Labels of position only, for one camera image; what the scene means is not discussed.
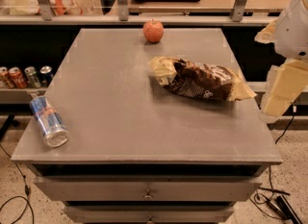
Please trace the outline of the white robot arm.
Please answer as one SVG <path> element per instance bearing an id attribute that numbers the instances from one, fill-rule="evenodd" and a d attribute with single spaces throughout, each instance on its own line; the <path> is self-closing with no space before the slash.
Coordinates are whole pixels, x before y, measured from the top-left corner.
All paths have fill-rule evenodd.
<path id="1" fill-rule="evenodd" d="M 260 118 L 273 123 L 308 87 L 308 0 L 291 0 L 255 40 L 273 42 L 275 52 L 286 58 L 270 68 L 261 99 Z"/>

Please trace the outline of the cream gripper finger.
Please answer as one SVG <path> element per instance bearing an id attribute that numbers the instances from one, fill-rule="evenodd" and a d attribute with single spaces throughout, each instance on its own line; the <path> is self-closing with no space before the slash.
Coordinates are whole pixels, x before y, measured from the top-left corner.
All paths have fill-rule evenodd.
<path id="1" fill-rule="evenodd" d="M 257 33 L 254 40 L 259 43 L 274 43 L 275 41 L 275 29 L 277 20 L 273 20 L 265 28 Z"/>
<path id="2" fill-rule="evenodd" d="M 273 65 L 261 99 L 260 118 L 266 123 L 274 123 L 307 87 L 307 61 L 286 59 L 280 66 Z"/>

